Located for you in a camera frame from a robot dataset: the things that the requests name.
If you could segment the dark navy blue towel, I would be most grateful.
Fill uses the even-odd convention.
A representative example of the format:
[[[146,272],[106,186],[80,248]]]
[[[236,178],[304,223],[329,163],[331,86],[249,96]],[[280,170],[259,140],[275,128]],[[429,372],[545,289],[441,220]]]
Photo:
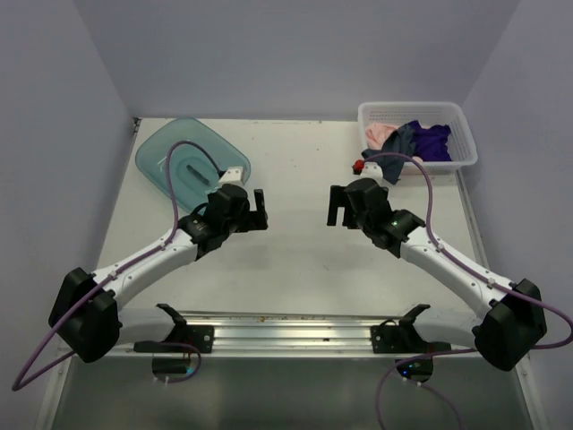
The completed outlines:
[[[392,153],[412,158],[415,155],[415,129],[410,124],[400,127],[372,123],[365,129],[367,148],[362,151],[364,159],[375,158],[381,167],[383,178],[395,185],[401,175],[406,160]]]

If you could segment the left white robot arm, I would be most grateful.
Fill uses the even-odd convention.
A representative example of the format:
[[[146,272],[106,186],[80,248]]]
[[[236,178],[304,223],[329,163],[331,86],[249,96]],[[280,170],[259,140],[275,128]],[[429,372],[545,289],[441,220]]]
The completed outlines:
[[[85,363],[123,344],[151,352],[183,349],[191,342],[190,330],[172,306],[129,309],[127,304],[167,274],[218,250],[231,235],[267,229],[264,192],[256,189],[253,195],[250,199],[239,185],[222,185],[139,253],[92,273],[70,271],[48,318],[50,327]]]

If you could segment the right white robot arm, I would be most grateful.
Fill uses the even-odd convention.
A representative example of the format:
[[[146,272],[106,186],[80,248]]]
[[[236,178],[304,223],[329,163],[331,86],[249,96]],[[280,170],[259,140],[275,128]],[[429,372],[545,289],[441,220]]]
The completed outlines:
[[[468,311],[415,305],[397,322],[371,328],[376,353],[430,353],[454,346],[474,349],[494,367],[511,370],[546,334],[539,288],[513,283],[431,238],[426,223],[408,210],[394,210],[388,190],[371,178],[329,191],[327,224],[359,229],[381,250],[413,264],[460,298]]]

